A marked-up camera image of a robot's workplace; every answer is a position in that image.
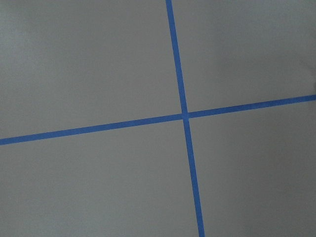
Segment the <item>crossing blue tape strip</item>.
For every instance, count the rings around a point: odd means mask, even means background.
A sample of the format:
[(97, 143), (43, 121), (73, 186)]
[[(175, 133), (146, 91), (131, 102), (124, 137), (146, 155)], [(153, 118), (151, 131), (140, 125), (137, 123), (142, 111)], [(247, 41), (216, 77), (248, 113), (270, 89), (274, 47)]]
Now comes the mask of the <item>crossing blue tape strip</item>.
[(203, 237), (205, 236), (205, 230), (204, 230), (202, 209), (201, 209), (201, 203), (200, 203), (198, 176), (197, 176), (197, 170), (196, 170), (196, 164), (195, 164), (194, 148), (193, 148), (193, 143), (192, 143), (189, 112), (187, 108), (185, 85), (184, 85), (184, 80), (183, 80), (174, 11), (173, 11), (172, 1), (166, 0), (165, 2), (166, 2), (168, 24), (169, 24), (169, 30), (170, 30), (171, 43), (172, 43), (172, 51), (173, 51), (173, 57), (174, 57), (175, 72), (176, 72), (176, 77), (177, 77), (177, 85), (178, 85), (178, 92), (179, 92), (179, 99), (180, 99), (180, 106), (181, 106), (181, 117), (183, 121), (186, 148), (187, 148), (187, 154), (188, 154), (190, 177), (191, 177), (196, 220), (197, 220), (197, 229), (198, 229), (198, 235), (200, 237)]

